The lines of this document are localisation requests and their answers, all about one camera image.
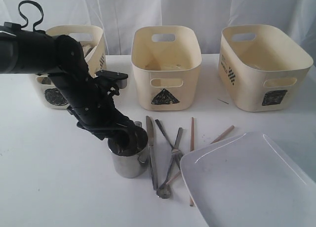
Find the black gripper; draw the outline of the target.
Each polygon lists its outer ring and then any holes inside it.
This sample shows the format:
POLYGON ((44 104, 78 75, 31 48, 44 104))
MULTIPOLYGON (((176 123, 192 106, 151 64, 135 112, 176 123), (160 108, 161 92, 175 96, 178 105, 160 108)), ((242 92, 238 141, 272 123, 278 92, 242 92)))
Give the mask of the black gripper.
POLYGON ((136 151, 136 126, 123 115, 108 93, 71 93, 66 95, 67 110, 78 120, 77 127, 98 139, 112 139, 119 151, 136 151))

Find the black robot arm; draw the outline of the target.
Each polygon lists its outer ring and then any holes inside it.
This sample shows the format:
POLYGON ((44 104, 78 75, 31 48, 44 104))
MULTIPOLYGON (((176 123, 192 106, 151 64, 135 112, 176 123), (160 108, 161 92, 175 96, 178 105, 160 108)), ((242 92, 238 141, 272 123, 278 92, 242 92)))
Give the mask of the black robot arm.
POLYGON ((92 77, 82 46, 70 36, 24 31, 6 22, 0 28, 0 72, 47 75, 68 102, 77 127, 100 140, 112 140, 123 151, 137 151, 147 143, 143 130, 115 108, 113 96, 128 76, 99 71, 92 77))

